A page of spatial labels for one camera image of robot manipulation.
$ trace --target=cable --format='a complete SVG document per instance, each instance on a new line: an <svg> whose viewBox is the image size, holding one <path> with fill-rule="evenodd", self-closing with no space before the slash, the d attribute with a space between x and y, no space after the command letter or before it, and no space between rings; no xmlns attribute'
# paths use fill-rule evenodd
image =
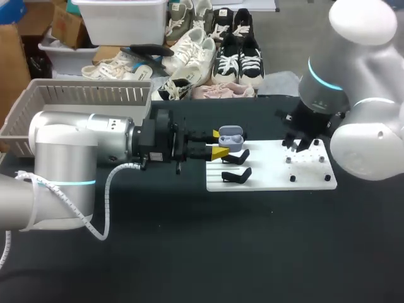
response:
<svg viewBox="0 0 404 303"><path fill-rule="evenodd" d="M7 260L7 256L8 256L8 253L10 252L10 248L11 248L11 231L7 230L6 231L6 244L4 247L3 255L1 256L1 259L0 259L0 270Z"/></svg>
<svg viewBox="0 0 404 303"><path fill-rule="evenodd" d="M90 221L87 220L87 218L81 213L81 211L75 207L75 205L70 201L70 199L51 181L48 181L47 179L44 179L40 177L39 175L35 175L30 172L19 172L18 176L15 177L17 180L23 180L23 179L31 179L33 181L33 186L34 186L34 195L36 188L35 188L35 181L42 183L44 186L46 186L47 189L52 191L56 196L59 197L60 200L62 200L64 203L66 203L70 209L73 211L73 213L84 223L85 227L99 240L104 241L108 237L109 234L109 225L110 225L110 212L109 212L109 188L110 184L112 182L112 178L116 175L117 172L119 172L122 169L140 169L140 164L137 163L125 163L117 166L114 168L108 175L107 181L105 183L105 227L104 227L104 234L100 234L98 230L95 229L95 227L90 223ZM1 256L0 259L0 269L3 267L3 264L6 262L8 253L11 248L11 231L7 230L6 231L6 244L4 247L3 255Z"/></svg>

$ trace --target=white board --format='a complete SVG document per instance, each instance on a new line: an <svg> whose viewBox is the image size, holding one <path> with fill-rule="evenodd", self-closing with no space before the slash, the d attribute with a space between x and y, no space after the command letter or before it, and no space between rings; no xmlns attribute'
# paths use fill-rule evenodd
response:
<svg viewBox="0 0 404 303"><path fill-rule="evenodd" d="M295 191L335 189L336 179L322 140L308 150L296 153L282 146L282 140L247 141L243 150L232 155L240 156L244 150L250 156L243 165L222 163L221 159L206 163L206 188L208 191ZM251 167L252 174L244 184L223 182L222 172L242 175Z"/></svg>

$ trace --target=white storage box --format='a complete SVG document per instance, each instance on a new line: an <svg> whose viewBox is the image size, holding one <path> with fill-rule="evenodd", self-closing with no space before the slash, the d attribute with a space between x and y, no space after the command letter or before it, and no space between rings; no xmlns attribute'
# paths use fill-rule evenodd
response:
<svg viewBox="0 0 404 303"><path fill-rule="evenodd" d="M45 51L50 61L52 62L53 69L58 74L75 74L81 76L81 69L87 65L93 65L92 59L98 51L95 49L71 49L51 47L50 39L44 39L38 44L38 48Z"/></svg>
<svg viewBox="0 0 404 303"><path fill-rule="evenodd" d="M94 45L164 42L167 0L72 0Z"/></svg>

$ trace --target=sneaker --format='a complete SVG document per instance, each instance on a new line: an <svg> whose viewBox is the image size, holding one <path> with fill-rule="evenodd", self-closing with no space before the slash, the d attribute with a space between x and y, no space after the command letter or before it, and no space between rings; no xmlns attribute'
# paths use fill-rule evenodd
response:
<svg viewBox="0 0 404 303"><path fill-rule="evenodd" d="M239 75L239 45L237 38L229 34L223 40L212 69L213 84L237 82Z"/></svg>
<svg viewBox="0 0 404 303"><path fill-rule="evenodd" d="M254 96L255 91L251 85L236 83L202 85L192 90L193 99L252 98Z"/></svg>
<svg viewBox="0 0 404 303"><path fill-rule="evenodd" d="M205 30L208 35L212 30L213 7L210 0L199 0L195 7L192 28L200 27Z"/></svg>
<svg viewBox="0 0 404 303"><path fill-rule="evenodd" d="M171 57L164 57L162 64L165 66L167 74L174 74L180 68L183 68L190 60L194 45L201 45L205 37L205 31L196 27L186 32L178 42L170 49L174 52Z"/></svg>
<svg viewBox="0 0 404 303"><path fill-rule="evenodd" d="M224 37L233 29L233 11L228 8L217 9L213 12L212 33L209 37L213 38L219 46Z"/></svg>
<svg viewBox="0 0 404 303"><path fill-rule="evenodd" d="M258 43L253 36L247 36L240 49L240 76L239 83L251 84L253 88L264 80L264 65Z"/></svg>
<svg viewBox="0 0 404 303"><path fill-rule="evenodd" d="M170 19L165 29L165 41L169 46L174 45L189 30L193 10L192 0L169 4Z"/></svg>
<svg viewBox="0 0 404 303"><path fill-rule="evenodd" d="M131 68L135 64L135 62L136 62L135 57L133 57L125 52L119 51L117 53L117 55L115 57L113 57L112 59L101 60L98 64L104 63L104 64L108 64L110 66L123 65L123 66L127 66L127 67Z"/></svg>
<svg viewBox="0 0 404 303"><path fill-rule="evenodd" d="M234 17L233 35L242 42L248 35L254 36L253 16L246 8L241 8Z"/></svg>
<svg viewBox="0 0 404 303"><path fill-rule="evenodd" d="M215 58L216 45L212 38L207 38L202 45L195 45L195 50L186 66L197 65L201 68L201 79L196 86L202 85L208 81Z"/></svg>
<svg viewBox="0 0 404 303"><path fill-rule="evenodd" d="M108 65L101 62L96 66L85 66L81 69L84 78L91 80L135 80L132 68L123 65Z"/></svg>
<svg viewBox="0 0 404 303"><path fill-rule="evenodd" d="M153 101L181 100L201 79L199 66L186 66L176 71L158 90L152 93Z"/></svg>

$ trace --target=cardboard box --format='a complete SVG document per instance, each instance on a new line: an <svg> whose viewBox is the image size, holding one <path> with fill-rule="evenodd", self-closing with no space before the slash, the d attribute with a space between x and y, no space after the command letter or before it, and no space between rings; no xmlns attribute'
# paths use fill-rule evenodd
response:
<svg viewBox="0 0 404 303"><path fill-rule="evenodd" d="M83 18L66 11L66 3L55 5L53 16L52 36L59 39L67 46L78 49L85 40L87 34Z"/></svg>
<svg viewBox="0 0 404 303"><path fill-rule="evenodd" d="M97 65L101 60L112 59L121 50L121 46L100 46L93 58L93 64Z"/></svg>
<svg viewBox="0 0 404 303"><path fill-rule="evenodd" d="M17 23L0 25L0 128L15 100L31 81L26 56L36 56L54 14L52 3L26 3L27 13ZM0 143L0 152L6 147Z"/></svg>
<svg viewBox="0 0 404 303"><path fill-rule="evenodd" d="M31 81L27 60L17 26L0 26L0 128L15 100Z"/></svg>

